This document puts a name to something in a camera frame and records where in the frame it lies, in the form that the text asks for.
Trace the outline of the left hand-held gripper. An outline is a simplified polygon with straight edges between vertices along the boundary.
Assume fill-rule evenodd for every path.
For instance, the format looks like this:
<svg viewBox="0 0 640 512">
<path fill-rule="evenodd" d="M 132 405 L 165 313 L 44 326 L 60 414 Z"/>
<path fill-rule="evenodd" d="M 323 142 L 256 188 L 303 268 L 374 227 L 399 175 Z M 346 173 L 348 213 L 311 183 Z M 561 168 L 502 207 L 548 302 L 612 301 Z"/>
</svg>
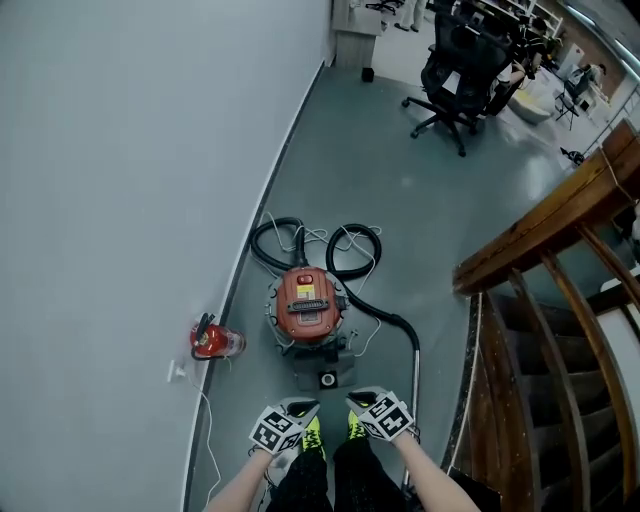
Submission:
<svg viewBox="0 0 640 512">
<path fill-rule="evenodd" d="M 317 416 L 319 402 L 308 397 L 287 397 L 277 409 L 267 406 L 254 424 L 249 440 L 259 449 L 276 457 L 293 448 L 302 438 L 304 429 Z M 284 413 L 301 413 L 299 423 Z"/>
</svg>

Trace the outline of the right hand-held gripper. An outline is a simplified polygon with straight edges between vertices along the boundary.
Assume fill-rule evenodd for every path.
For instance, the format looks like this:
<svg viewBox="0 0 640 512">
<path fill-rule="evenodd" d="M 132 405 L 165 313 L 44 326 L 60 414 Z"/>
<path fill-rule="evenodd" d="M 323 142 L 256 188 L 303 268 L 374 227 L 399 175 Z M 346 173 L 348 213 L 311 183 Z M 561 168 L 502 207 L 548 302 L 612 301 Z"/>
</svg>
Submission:
<svg viewBox="0 0 640 512">
<path fill-rule="evenodd" d="M 379 440 L 391 442 L 414 425 L 405 402 L 380 386 L 352 390 L 346 403 L 369 435 Z"/>
</svg>

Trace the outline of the person's right forearm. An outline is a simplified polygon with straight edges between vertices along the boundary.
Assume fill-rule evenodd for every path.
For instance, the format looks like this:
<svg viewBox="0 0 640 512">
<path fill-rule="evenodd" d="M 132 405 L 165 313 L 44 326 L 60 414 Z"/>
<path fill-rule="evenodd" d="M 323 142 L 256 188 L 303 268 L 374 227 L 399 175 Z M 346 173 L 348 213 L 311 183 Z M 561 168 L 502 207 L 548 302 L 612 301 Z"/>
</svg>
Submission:
<svg viewBox="0 0 640 512">
<path fill-rule="evenodd" d="M 480 512 L 469 495 L 424 452 L 408 432 L 392 444 L 399 451 L 425 512 Z"/>
</svg>

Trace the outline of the person's left forearm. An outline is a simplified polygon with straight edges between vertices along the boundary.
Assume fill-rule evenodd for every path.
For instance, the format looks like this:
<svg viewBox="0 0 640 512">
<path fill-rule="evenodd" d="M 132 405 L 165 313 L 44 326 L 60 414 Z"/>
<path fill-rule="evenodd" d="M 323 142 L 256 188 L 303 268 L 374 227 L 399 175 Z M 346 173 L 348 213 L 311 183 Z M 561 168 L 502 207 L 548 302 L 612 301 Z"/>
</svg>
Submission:
<svg viewBox="0 0 640 512">
<path fill-rule="evenodd" d="M 249 512 L 265 471 L 274 456 L 256 449 L 239 473 L 207 504 L 203 512 Z"/>
</svg>

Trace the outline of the person's right yellow shoe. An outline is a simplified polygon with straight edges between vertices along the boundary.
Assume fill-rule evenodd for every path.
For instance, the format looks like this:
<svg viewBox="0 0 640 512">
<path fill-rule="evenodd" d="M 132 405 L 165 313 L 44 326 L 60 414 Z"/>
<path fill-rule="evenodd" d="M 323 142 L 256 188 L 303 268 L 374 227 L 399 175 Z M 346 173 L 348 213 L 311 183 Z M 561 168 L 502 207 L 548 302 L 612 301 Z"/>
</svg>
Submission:
<svg viewBox="0 0 640 512">
<path fill-rule="evenodd" d="M 369 437 L 369 433 L 367 429 L 363 426 L 363 424 L 358 419 L 358 416 L 350 411 L 348 414 L 348 433 L 347 440 L 358 440 L 358 439 L 367 439 Z"/>
</svg>

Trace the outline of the person's yellow shoe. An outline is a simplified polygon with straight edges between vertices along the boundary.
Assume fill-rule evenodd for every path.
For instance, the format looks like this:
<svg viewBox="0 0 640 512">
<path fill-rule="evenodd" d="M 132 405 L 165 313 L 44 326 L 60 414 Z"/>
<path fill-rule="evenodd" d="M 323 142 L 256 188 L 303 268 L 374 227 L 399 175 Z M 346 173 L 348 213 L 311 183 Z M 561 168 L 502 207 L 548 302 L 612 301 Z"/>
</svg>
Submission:
<svg viewBox="0 0 640 512">
<path fill-rule="evenodd" d="M 326 460 L 320 420 L 317 416 L 315 416 L 304 429 L 301 453 L 304 455 L 311 454 L 314 456 L 320 456 L 323 461 Z"/>
<path fill-rule="evenodd" d="M 363 426 L 363 424 L 358 419 L 358 416 L 350 411 L 348 414 L 348 433 L 347 440 L 358 440 L 358 439 L 367 439 L 369 437 L 369 433 L 367 429 Z"/>
</svg>

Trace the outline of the person's left yellow shoe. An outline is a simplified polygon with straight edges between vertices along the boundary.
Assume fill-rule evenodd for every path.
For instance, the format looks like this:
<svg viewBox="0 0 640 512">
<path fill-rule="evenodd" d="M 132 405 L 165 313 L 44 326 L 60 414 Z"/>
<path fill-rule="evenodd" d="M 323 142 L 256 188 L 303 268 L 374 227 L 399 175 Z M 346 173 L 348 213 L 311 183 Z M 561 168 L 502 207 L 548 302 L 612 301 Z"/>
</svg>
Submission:
<svg viewBox="0 0 640 512">
<path fill-rule="evenodd" d="M 304 429 L 301 453 L 304 455 L 311 454 L 314 456 L 320 456 L 323 461 L 326 460 L 320 420 L 317 416 L 315 416 Z"/>
</svg>

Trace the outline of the metal vacuum wand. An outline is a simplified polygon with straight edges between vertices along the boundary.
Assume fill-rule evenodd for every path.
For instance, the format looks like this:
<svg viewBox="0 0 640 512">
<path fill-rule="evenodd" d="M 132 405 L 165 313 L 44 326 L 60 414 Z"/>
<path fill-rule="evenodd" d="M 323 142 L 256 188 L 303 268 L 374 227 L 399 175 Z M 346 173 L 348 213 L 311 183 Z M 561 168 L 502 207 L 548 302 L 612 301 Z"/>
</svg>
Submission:
<svg viewBox="0 0 640 512">
<path fill-rule="evenodd" d="M 414 420 L 414 424 L 411 427 L 411 435 L 416 440 L 419 439 L 418 407 L 419 407 L 420 365 L 421 365 L 421 351 L 420 351 L 420 348 L 415 348 L 413 350 L 410 412 Z"/>
</svg>

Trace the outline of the person's left leg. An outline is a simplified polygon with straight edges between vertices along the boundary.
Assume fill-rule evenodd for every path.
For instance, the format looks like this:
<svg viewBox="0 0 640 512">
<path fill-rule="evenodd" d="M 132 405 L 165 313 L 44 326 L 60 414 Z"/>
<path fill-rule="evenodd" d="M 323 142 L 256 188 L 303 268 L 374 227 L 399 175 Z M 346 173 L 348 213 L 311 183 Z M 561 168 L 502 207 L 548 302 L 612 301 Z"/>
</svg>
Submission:
<svg viewBox="0 0 640 512">
<path fill-rule="evenodd" d="M 333 512 L 321 448 L 301 452 L 271 495 L 266 512 Z"/>
</svg>

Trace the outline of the person's leg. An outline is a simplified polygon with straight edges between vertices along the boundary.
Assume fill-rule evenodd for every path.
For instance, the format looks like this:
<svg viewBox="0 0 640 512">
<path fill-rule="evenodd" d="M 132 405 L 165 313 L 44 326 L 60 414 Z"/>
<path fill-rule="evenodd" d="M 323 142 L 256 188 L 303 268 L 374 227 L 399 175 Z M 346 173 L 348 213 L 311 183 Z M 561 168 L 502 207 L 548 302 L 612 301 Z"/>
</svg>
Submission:
<svg viewBox="0 0 640 512">
<path fill-rule="evenodd" d="M 407 512 L 402 491 L 384 470 L 367 438 L 345 441 L 333 462 L 334 512 Z"/>
<path fill-rule="evenodd" d="M 321 448 L 301 452 L 271 495 L 266 512 L 333 512 Z"/>
</svg>

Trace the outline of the person's right leg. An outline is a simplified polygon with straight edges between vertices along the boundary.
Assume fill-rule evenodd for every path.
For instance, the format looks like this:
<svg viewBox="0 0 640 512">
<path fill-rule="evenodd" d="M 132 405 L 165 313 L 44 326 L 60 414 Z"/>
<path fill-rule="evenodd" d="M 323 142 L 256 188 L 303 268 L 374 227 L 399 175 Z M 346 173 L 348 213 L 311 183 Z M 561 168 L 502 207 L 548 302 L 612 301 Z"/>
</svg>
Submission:
<svg viewBox="0 0 640 512">
<path fill-rule="evenodd" d="M 407 512 L 402 491 L 384 470 L 367 438 L 345 441 L 333 462 L 334 512 Z"/>
</svg>

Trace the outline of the red vacuum cleaner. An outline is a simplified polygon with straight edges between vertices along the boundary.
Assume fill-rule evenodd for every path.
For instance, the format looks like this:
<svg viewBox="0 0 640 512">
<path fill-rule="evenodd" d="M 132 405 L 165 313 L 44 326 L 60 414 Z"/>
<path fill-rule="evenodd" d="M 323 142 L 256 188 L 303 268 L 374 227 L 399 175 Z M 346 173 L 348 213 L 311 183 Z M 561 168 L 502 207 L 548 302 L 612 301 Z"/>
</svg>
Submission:
<svg viewBox="0 0 640 512">
<path fill-rule="evenodd" d="M 268 287 L 265 318 L 280 352 L 339 345 L 349 299 L 339 280 L 319 267 L 295 267 Z"/>
</svg>

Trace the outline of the red fire extinguisher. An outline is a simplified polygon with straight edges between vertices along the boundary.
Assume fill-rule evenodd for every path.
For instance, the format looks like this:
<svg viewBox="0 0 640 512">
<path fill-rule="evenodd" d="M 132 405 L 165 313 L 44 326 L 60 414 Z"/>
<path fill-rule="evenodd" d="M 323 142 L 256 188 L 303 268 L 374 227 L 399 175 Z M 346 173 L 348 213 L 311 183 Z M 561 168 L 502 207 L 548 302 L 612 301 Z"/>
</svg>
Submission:
<svg viewBox="0 0 640 512">
<path fill-rule="evenodd" d="M 204 313 L 191 329 L 191 357 L 196 361 L 224 359 L 239 355 L 246 348 L 245 336 L 214 322 L 213 314 Z"/>
</svg>

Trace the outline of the dark wooden staircase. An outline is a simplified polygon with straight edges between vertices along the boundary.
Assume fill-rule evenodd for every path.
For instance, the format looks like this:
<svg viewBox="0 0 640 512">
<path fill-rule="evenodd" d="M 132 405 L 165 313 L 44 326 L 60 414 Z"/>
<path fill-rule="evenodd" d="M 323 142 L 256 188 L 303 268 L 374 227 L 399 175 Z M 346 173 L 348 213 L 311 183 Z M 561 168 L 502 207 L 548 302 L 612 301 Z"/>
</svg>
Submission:
<svg viewBox="0 0 640 512">
<path fill-rule="evenodd" d="M 482 293 L 459 465 L 496 512 L 623 512 L 635 426 L 600 331 L 570 310 Z"/>
</svg>

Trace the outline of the wooden stair railing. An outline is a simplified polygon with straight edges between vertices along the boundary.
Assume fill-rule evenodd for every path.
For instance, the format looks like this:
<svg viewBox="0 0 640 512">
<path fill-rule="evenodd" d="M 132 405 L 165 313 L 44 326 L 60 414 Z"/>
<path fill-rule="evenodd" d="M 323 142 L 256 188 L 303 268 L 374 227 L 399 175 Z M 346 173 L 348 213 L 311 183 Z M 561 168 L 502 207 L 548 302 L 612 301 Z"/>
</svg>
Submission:
<svg viewBox="0 0 640 512">
<path fill-rule="evenodd" d="M 640 471 L 640 404 L 624 376 L 624 364 L 607 335 L 600 316 L 620 310 L 632 320 L 640 313 L 640 272 L 633 272 L 601 236 L 605 225 L 634 226 L 640 222 L 640 131 L 622 120 L 564 182 L 537 206 L 485 247 L 459 264 L 453 275 L 455 292 L 521 298 L 572 311 L 585 331 L 600 331 L 613 355 L 623 393 L 635 426 L 636 468 Z M 448 468 L 468 481 L 472 493 L 487 508 L 488 492 L 459 465 L 462 434 L 468 413 L 473 359 L 463 379 L 462 415 L 454 423 L 454 448 Z M 640 478 L 623 512 L 640 512 Z"/>
</svg>

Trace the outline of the black mesh office chair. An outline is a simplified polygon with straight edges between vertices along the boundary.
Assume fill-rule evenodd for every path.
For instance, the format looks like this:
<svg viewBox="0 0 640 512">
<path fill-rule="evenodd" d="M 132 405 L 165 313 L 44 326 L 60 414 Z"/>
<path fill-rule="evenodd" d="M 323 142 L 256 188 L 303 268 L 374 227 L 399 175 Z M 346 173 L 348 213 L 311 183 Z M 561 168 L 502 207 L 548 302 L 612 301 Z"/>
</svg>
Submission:
<svg viewBox="0 0 640 512">
<path fill-rule="evenodd" d="M 458 127 L 477 133 L 479 116 L 488 106 L 491 87 L 511 63 L 512 40 L 507 25 L 492 15 L 480 22 L 469 16 L 440 10 L 435 14 L 435 43 L 421 71 L 425 99 L 408 96 L 401 101 L 432 113 L 410 133 L 415 139 L 429 126 L 447 127 L 459 156 L 466 155 Z"/>
</svg>

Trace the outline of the grey desk cabinet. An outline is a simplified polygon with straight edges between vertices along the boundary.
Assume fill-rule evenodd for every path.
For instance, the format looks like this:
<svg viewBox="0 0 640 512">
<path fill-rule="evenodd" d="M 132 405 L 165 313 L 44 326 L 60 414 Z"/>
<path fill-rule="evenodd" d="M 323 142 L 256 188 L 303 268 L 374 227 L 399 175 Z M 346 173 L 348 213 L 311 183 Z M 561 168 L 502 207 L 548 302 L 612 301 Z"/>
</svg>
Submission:
<svg viewBox="0 0 640 512">
<path fill-rule="evenodd" d="M 376 40 L 383 33 L 382 22 L 381 13 L 362 5 L 361 0 L 332 0 L 335 66 L 359 71 L 371 68 Z"/>
</svg>

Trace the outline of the black folding chair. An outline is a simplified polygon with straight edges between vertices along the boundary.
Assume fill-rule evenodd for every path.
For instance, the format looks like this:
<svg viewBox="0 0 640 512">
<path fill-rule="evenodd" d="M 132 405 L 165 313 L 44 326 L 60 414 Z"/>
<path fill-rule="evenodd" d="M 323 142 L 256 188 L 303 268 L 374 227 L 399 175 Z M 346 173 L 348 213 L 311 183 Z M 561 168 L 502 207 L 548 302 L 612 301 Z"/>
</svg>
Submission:
<svg viewBox="0 0 640 512">
<path fill-rule="evenodd" d="M 559 121 L 563 117 L 569 116 L 569 130 L 572 130 L 574 118 L 579 116 L 577 108 L 581 104 L 581 96 L 588 87 L 587 79 L 581 79 L 577 83 L 565 80 L 562 90 L 554 98 L 554 101 L 558 102 L 558 105 L 555 106 L 558 113 L 556 120 Z"/>
</svg>

